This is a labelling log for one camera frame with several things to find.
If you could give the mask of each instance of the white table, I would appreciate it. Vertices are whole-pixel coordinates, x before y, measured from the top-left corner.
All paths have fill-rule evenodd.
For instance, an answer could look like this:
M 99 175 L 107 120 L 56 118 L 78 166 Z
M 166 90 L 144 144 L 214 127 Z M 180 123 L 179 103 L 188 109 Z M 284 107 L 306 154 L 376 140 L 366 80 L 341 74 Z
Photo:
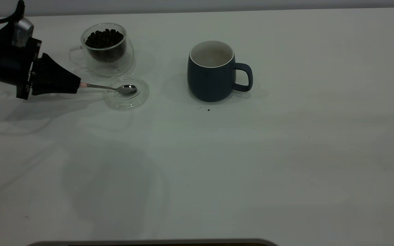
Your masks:
M 95 90 L 24 101 L 0 83 L 0 246 L 394 246 L 394 8 L 29 19 L 41 52 L 88 83 L 67 51 L 93 24 L 122 24 L 152 93 L 120 112 Z M 188 52 L 208 39 L 252 67 L 250 92 L 190 96 Z

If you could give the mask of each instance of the spoon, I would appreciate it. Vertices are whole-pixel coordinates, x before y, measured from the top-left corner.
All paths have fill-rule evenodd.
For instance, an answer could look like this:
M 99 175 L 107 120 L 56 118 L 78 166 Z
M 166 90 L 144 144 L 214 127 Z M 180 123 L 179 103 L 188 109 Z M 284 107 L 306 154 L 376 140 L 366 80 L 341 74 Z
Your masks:
M 138 91 L 136 86 L 132 84 L 126 84 L 118 88 L 112 88 L 112 87 L 96 85 L 96 84 L 80 83 L 80 88 L 86 88 L 86 87 L 114 90 L 125 96 L 130 96 Z

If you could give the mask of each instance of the coffee beans in cup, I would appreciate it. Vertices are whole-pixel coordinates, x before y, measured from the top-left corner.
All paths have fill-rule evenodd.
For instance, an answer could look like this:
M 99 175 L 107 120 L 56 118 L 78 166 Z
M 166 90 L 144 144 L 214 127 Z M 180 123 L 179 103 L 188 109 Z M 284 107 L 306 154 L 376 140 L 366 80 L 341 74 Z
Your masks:
M 89 35 L 85 44 L 95 49 L 106 49 L 112 47 L 122 41 L 124 35 L 114 29 L 105 31 L 96 31 Z M 117 47 L 106 50 L 89 50 L 92 57 L 101 62 L 114 62 L 124 55 L 126 43 L 122 42 Z

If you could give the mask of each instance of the wall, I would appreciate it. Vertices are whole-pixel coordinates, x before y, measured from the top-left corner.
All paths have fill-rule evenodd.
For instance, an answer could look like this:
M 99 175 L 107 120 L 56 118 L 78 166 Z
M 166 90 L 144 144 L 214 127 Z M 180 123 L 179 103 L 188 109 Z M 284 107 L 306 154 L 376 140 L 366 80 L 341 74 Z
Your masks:
M 394 7 L 394 0 L 24 0 L 26 15 Z M 17 0 L 0 0 L 0 16 Z

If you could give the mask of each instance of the glass cup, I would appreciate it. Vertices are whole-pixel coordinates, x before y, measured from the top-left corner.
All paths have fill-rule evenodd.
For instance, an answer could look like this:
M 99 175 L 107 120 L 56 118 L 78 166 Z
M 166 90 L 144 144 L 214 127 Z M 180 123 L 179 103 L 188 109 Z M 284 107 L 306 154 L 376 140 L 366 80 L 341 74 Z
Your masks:
M 123 35 L 122 40 L 110 47 L 96 49 L 86 45 L 88 37 L 96 31 L 116 30 Z M 125 73 L 133 64 L 133 45 L 126 30 L 114 23 L 101 23 L 89 27 L 80 37 L 81 45 L 73 47 L 69 51 L 69 60 L 75 65 L 88 66 L 94 73 L 112 77 Z M 84 59 L 76 58 L 78 51 L 83 51 Z

